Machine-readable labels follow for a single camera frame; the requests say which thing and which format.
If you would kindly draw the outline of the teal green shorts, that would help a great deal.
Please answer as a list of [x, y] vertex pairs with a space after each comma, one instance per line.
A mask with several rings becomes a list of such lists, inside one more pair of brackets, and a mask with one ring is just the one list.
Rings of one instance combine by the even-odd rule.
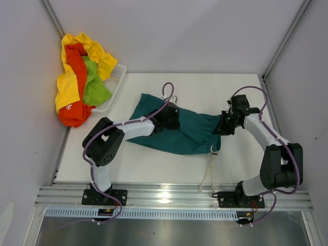
[[180, 128], [164, 129], [152, 136], [142, 136], [130, 139], [137, 145], [179, 155], [212, 154], [207, 169], [212, 177], [212, 164], [221, 148], [221, 137], [217, 133], [220, 115], [208, 115], [179, 108]]

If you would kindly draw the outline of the orange shorts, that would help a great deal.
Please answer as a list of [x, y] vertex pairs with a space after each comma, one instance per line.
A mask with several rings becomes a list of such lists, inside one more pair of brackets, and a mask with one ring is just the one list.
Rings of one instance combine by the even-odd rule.
[[86, 56], [87, 53], [81, 43], [66, 45], [65, 51], [68, 65], [72, 67], [77, 77], [80, 100], [61, 108], [58, 112], [58, 118], [64, 126], [77, 128], [91, 116], [93, 109], [83, 102], [87, 69], [82, 57]]

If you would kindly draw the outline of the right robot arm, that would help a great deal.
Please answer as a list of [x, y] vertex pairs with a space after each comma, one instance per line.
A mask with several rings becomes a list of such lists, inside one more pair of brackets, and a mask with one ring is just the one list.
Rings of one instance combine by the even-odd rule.
[[217, 132], [222, 136], [242, 127], [264, 151], [259, 174], [240, 181], [233, 191], [213, 193], [220, 208], [264, 208], [263, 195], [270, 192], [295, 193], [303, 180], [303, 148], [283, 138], [266, 122], [259, 108], [252, 108], [245, 95], [229, 99], [228, 111], [222, 111]]

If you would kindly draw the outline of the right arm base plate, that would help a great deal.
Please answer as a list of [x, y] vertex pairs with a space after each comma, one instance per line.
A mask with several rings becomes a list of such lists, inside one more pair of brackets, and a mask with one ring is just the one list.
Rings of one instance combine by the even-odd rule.
[[220, 208], [242, 208], [251, 209], [254, 205], [255, 208], [264, 209], [264, 199], [259, 195], [245, 196], [238, 195], [236, 192], [221, 191], [217, 193], [218, 204]]

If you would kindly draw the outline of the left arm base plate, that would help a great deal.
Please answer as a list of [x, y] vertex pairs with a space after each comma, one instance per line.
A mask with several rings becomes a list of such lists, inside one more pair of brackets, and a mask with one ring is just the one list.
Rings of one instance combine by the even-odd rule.
[[[112, 190], [110, 196], [121, 202], [122, 206], [126, 206], [128, 191], [127, 190]], [[114, 206], [118, 205], [117, 201], [109, 198], [96, 190], [85, 189], [82, 200], [82, 205], [88, 206]]]

